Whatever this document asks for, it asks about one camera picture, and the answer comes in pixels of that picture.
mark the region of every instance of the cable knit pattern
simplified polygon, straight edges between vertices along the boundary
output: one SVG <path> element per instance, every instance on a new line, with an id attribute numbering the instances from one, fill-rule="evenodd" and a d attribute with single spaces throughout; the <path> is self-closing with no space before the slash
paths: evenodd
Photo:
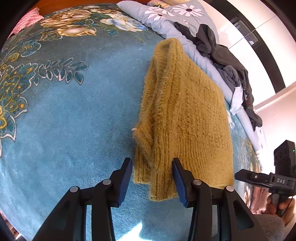
<path id="1" fill-rule="evenodd" d="M 174 157 L 212 187 L 233 184 L 223 94 L 175 38 L 155 47 L 133 136 L 137 143 L 134 182 L 150 184 L 151 200 L 177 196 Z"/>

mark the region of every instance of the knit sweater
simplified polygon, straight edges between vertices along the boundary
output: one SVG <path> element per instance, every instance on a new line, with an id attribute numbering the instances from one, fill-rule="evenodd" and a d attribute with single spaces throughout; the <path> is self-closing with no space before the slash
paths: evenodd
<path id="1" fill-rule="evenodd" d="M 136 140 L 134 182 L 149 197 L 177 196 L 172 159 L 209 186 L 233 184 L 232 143 L 223 94 L 175 39 L 159 42 L 145 77 Z"/>

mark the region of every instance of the pink cloth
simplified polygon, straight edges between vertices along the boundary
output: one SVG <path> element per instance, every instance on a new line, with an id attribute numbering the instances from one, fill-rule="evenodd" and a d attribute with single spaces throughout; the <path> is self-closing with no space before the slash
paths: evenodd
<path id="1" fill-rule="evenodd" d="M 12 34 L 17 34 L 22 29 L 27 28 L 27 27 L 31 26 L 32 24 L 34 24 L 34 23 L 37 23 L 41 19 L 43 19 L 43 16 L 41 16 L 39 14 L 39 8 L 36 7 L 33 10 L 31 10 L 30 12 L 27 12 L 20 19 L 20 21 L 17 23 L 17 25 L 15 26 L 15 28 L 13 29 L 13 31 L 10 33 L 10 35 L 8 36 L 8 38 Z"/>

